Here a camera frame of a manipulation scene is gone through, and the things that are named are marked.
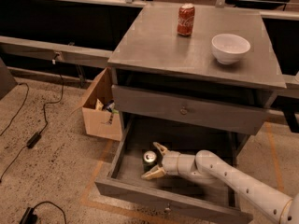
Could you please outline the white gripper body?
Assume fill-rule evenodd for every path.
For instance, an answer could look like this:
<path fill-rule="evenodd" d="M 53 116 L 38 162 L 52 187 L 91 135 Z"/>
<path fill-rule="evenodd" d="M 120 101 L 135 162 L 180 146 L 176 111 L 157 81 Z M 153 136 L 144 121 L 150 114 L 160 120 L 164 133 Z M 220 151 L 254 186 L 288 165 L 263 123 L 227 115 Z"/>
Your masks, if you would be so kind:
<path fill-rule="evenodd" d="M 162 166 L 168 175 L 178 175 L 179 152 L 167 151 L 162 159 Z"/>

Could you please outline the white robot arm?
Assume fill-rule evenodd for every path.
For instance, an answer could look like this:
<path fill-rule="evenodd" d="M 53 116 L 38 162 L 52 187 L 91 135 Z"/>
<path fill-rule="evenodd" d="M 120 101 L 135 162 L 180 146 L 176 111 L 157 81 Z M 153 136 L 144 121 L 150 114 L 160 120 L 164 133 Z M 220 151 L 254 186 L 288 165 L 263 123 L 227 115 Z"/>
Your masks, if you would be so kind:
<path fill-rule="evenodd" d="M 299 224 L 299 195 L 290 197 L 239 171 L 211 151 L 200 150 L 190 155 L 169 150 L 158 142 L 153 145 L 162 156 L 162 164 L 156 164 L 144 173 L 143 179 L 176 175 L 200 185 L 211 185 L 220 180 L 259 209 L 273 224 Z"/>

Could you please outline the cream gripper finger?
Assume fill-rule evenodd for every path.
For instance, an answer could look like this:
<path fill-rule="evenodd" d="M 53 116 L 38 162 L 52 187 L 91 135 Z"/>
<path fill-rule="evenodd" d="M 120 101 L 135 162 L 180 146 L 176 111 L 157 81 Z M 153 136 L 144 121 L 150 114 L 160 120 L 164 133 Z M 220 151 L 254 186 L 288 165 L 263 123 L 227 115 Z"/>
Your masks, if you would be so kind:
<path fill-rule="evenodd" d="M 163 146 L 163 145 L 161 145 L 161 144 L 158 143 L 158 142 L 154 142 L 153 145 L 158 149 L 158 151 L 160 152 L 160 154 L 161 154 L 162 156 L 165 156 L 166 153 L 168 152 L 168 148 L 165 147 L 165 146 Z"/>
<path fill-rule="evenodd" d="M 144 173 L 141 178 L 145 180 L 151 180 L 151 179 L 156 179 L 160 178 L 166 175 L 166 171 L 164 170 L 163 167 L 160 167 L 159 165 L 155 165 L 152 167 L 149 171 Z"/>

